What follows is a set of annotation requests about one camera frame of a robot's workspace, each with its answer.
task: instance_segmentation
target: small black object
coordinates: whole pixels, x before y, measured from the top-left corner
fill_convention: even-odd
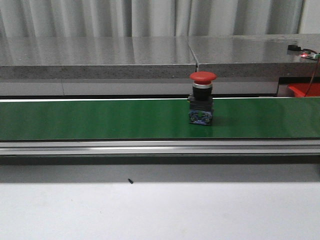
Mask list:
[[[301,47],[299,47],[298,45],[288,45],[288,50],[290,51],[302,51]]]

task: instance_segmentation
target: green conveyor belt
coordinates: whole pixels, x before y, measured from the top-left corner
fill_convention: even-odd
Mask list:
[[[0,102],[0,140],[319,138],[320,98],[214,100],[212,126],[181,99]]]

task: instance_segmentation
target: white curtain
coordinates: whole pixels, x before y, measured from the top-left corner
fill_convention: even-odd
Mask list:
[[[303,0],[0,0],[1,37],[295,34]]]

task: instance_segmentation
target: red mushroom button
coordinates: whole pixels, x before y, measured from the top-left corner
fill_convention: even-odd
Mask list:
[[[194,80],[195,84],[209,85],[217,78],[217,75],[209,71],[196,71],[190,75],[190,78]]]

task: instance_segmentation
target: conveyor belt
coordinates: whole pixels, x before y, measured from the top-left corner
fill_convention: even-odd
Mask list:
[[[185,99],[1,102],[0,154],[18,147],[17,154],[30,148],[40,154],[44,147],[73,148],[61,154],[94,148],[97,154],[239,153],[244,148],[288,153],[297,146],[312,146],[317,153],[319,106],[317,97],[216,99],[212,126],[202,126],[189,124]],[[104,148],[112,151],[100,151]]]

